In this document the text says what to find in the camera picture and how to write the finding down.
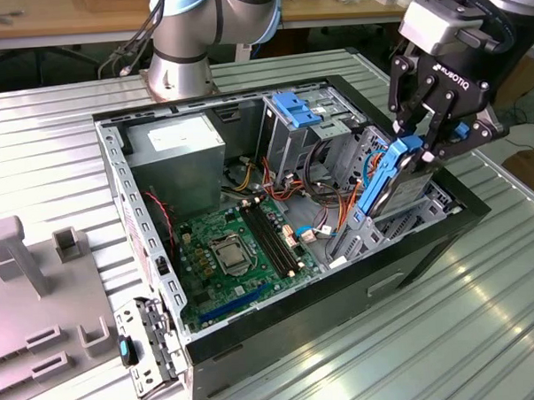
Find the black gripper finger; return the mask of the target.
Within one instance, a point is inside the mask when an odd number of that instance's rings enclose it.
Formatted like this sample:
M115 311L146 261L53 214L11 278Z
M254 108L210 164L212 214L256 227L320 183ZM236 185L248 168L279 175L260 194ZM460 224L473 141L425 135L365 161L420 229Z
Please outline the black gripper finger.
M425 163L447 160L507 135L508 128L498 120L486 97L484 91L478 97L468 97L447 90L438 99L420 160Z
M431 58L396 55L391 63L388 109L395 113L392 125L397 136L411 135L426 116L425 101L437 85L437 76L424 63Z

